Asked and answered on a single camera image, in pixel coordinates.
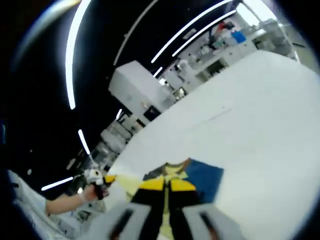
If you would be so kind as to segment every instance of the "white table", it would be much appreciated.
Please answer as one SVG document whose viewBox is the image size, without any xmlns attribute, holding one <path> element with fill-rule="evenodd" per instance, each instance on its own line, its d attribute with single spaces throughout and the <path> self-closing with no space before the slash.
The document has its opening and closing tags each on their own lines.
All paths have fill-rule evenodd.
<svg viewBox="0 0 320 240">
<path fill-rule="evenodd" d="M 248 239 L 291 239 L 319 195 L 319 76 L 257 51 L 148 124 L 109 173 L 142 179 L 188 157 L 224 168 L 215 205 Z"/>
</svg>

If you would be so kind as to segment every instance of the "blue object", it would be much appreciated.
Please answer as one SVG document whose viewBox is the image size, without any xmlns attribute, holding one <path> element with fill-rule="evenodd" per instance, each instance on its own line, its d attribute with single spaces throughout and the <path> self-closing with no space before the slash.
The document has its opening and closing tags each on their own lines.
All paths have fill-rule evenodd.
<svg viewBox="0 0 320 240">
<path fill-rule="evenodd" d="M 238 44 L 243 43 L 246 40 L 245 35 L 240 31 L 231 32 L 231 36 L 236 40 Z"/>
<path fill-rule="evenodd" d="M 185 169 L 187 178 L 183 179 L 195 185 L 202 204 L 215 200 L 224 170 L 192 159 Z"/>
</svg>

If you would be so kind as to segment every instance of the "black ceiling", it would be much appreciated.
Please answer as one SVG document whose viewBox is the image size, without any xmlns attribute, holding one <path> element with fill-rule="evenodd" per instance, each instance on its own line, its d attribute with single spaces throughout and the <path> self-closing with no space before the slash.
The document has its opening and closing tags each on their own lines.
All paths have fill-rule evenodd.
<svg viewBox="0 0 320 240">
<path fill-rule="evenodd" d="M 77 131 L 82 129 L 86 142 L 93 149 L 100 132 L 114 120 L 121 104 L 110 96 L 108 84 L 114 71 L 113 62 L 134 21 L 151 0 L 105 1 L 92 0 L 78 31 L 73 62 L 73 83 L 76 108 L 70 110 L 65 85 L 65 54 L 70 25 L 77 5 L 41 32 L 25 52 L 14 72 L 8 72 L 9 59 L 19 40 L 32 22 L 49 5 L 49 1 L 34 4 L 25 14 L 24 1 L 14 0 L 14 12 L 22 15 L 17 21 L 8 16 L 8 36 L 2 55 L 1 74 L 4 82 L 2 119 L 7 122 L 7 144 L 10 167 L 18 172 L 37 191 L 46 184 L 73 175 L 66 170 L 82 148 Z M 162 46 L 186 23 L 219 1 L 159 0 L 143 17 L 130 36 L 117 66 L 139 61 L 152 73 L 166 67 L 172 53 L 184 40 L 179 37 L 151 64 Z M 233 10 L 239 0 L 221 6 L 191 28 L 202 29 L 208 23 Z M 68 184 L 48 190 L 53 198 Z"/>
</svg>

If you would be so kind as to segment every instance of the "white tabletop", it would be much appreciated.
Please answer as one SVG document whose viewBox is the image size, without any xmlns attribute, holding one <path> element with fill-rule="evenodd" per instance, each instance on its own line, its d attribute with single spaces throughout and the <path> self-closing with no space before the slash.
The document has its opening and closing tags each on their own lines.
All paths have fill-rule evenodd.
<svg viewBox="0 0 320 240">
<path fill-rule="evenodd" d="M 224 168 L 215 205 L 252 240 L 286 240 L 320 187 L 319 76 L 257 51 L 136 134 L 110 174 L 143 175 L 186 158 Z"/>
</svg>

